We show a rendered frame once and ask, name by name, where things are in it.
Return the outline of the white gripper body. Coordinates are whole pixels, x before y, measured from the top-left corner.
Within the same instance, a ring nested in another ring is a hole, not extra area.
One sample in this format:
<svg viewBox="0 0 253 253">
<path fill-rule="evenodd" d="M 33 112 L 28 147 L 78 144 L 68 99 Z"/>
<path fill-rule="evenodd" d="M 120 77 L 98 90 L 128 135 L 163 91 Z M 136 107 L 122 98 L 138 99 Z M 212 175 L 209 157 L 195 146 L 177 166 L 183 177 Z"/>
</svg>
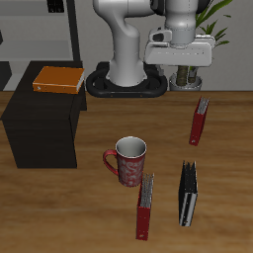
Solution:
<svg viewBox="0 0 253 253">
<path fill-rule="evenodd" d="M 196 35 L 185 48 L 171 47 L 168 42 L 149 42 L 144 61 L 147 64 L 210 66 L 215 39 L 210 35 Z"/>
</svg>

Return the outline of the red book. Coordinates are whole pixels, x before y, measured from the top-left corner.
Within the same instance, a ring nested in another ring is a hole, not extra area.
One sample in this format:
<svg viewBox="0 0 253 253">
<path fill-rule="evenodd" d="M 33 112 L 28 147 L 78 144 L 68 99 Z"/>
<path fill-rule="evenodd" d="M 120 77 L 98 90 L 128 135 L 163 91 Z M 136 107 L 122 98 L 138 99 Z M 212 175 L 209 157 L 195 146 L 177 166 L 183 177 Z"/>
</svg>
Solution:
<svg viewBox="0 0 253 253">
<path fill-rule="evenodd" d="M 209 102 L 209 98 L 201 97 L 199 103 L 197 104 L 193 116 L 192 129 L 189 140 L 189 143 L 191 145 L 197 146 L 199 144 L 205 125 Z"/>
<path fill-rule="evenodd" d="M 152 203 L 152 192 L 153 192 L 153 174 L 143 174 L 142 181 L 139 188 L 137 211 L 136 211 L 136 239 L 147 240 L 151 203 Z"/>
</svg>

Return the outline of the orange book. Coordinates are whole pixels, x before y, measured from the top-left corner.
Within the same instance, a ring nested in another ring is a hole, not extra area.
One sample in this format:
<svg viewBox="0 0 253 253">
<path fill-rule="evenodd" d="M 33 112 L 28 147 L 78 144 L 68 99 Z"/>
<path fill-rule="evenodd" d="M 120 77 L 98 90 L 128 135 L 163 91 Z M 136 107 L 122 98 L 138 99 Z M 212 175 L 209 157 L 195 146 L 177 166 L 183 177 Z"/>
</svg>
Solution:
<svg viewBox="0 0 253 253">
<path fill-rule="evenodd" d="M 45 66 L 33 82 L 35 92 L 77 94 L 84 81 L 84 69 Z"/>
</svg>

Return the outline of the black book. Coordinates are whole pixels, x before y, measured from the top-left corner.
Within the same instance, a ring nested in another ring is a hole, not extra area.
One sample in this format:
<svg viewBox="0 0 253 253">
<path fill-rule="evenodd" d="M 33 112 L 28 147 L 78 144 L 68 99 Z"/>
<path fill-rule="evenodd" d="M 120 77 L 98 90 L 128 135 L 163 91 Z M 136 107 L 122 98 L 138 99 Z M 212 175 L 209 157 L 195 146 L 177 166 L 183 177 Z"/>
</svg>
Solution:
<svg viewBox="0 0 253 253">
<path fill-rule="evenodd" d="M 190 226 L 198 197 L 196 163 L 183 163 L 178 192 L 179 224 Z"/>
</svg>

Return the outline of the pot plant in white pot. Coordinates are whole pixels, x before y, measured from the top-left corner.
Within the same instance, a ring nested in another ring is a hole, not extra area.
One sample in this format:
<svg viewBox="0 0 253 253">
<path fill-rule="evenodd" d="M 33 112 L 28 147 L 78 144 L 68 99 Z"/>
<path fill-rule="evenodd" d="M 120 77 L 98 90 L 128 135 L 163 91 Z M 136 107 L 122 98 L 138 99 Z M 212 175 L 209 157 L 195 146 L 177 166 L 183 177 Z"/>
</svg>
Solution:
<svg viewBox="0 0 253 253">
<path fill-rule="evenodd" d="M 220 0 L 218 3 L 213 4 L 213 0 L 207 0 L 208 4 L 203 11 L 196 15 L 196 27 L 203 31 L 203 36 L 213 36 L 215 39 L 215 45 L 219 46 L 227 44 L 228 41 L 222 41 L 221 38 L 225 36 L 226 28 L 220 30 L 216 35 L 212 33 L 213 28 L 216 24 L 214 21 L 211 24 L 207 24 L 206 27 L 202 27 L 202 23 L 205 22 L 210 16 L 212 16 L 219 9 L 227 6 L 232 0 Z M 170 90 L 171 91 L 200 91 L 202 88 L 202 79 L 196 75 L 195 80 L 189 79 L 189 70 L 191 66 L 180 65 L 177 72 L 170 77 Z"/>
</svg>

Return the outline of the red patterned mug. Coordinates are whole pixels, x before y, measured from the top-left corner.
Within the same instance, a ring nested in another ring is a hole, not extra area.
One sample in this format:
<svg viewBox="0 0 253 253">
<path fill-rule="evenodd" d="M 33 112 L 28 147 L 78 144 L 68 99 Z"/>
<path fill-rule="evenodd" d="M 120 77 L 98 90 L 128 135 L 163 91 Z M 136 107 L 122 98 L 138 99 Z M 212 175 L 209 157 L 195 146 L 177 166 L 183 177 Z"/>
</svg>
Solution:
<svg viewBox="0 0 253 253">
<path fill-rule="evenodd" d="M 118 176 L 119 181 L 126 187 L 136 187 L 140 184 L 146 153 L 146 143 L 135 136 L 126 136 L 116 143 L 116 149 L 106 150 L 103 161 L 106 167 Z M 114 168 L 107 157 L 114 155 L 118 168 Z"/>
</svg>

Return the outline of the black binders on bookshelf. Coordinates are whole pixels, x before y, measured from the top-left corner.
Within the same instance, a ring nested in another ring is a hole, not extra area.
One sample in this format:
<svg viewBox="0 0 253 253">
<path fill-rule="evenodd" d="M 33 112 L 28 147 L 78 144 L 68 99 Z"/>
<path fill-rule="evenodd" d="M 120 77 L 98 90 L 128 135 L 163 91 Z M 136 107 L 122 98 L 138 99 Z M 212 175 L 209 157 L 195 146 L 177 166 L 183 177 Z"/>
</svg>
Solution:
<svg viewBox="0 0 253 253">
<path fill-rule="evenodd" d="M 63 13 L 63 0 L 46 0 L 47 9 L 50 13 Z"/>
</svg>

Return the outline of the dark brown desk caddy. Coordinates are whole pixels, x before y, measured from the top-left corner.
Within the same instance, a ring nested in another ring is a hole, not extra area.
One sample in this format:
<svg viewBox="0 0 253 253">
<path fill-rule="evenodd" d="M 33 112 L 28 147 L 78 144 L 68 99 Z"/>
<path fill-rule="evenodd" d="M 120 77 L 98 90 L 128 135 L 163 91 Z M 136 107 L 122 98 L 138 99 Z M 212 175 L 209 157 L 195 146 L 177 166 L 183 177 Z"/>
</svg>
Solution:
<svg viewBox="0 0 253 253">
<path fill-rule="evenodd" d="M 87 109 L 78 94 L 40 93 L 33 81 L 45 66 L 80 68 L 80 61 L 32 61 L 2 117 L 19 168 L 75 168 L 74 139 L 79 113 Z"/>
</svg>

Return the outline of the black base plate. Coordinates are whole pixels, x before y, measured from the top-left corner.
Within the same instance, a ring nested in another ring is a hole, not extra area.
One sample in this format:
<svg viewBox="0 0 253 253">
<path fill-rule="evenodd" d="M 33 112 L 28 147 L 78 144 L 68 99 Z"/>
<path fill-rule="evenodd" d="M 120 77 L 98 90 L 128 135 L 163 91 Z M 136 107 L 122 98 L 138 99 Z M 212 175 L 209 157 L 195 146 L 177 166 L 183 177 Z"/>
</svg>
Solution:
<svg viewBox="0 0 253 253">
<path fill-rule="evenodd" d="M 155 98 L 162 96 L 168 88 L 164 75 L 160 76 L 154 64 L 144 64 L 147 78 L 133 87 L 121 87 L 106 78 L 109 62 L 99 62 L 97 68 L 86 79 L 86 89 L 90 95 L 98 98 Z"/>
</svg>

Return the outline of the grey bookshelf with dark frame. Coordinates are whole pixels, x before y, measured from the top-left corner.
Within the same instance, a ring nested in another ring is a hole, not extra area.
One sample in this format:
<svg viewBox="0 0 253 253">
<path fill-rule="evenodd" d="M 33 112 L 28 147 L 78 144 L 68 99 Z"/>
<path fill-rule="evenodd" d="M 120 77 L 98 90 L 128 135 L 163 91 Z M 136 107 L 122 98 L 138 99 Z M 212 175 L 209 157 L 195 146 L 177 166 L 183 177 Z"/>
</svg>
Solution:
<svg viewBox="0 0 253 253">
<path fill-rule="evenodd" d="M 80 60 L 75 0 L 50 13 L 46 0 L 0 0 L 0 91 L 14 91 L 28 64 Z"/>
</svg>

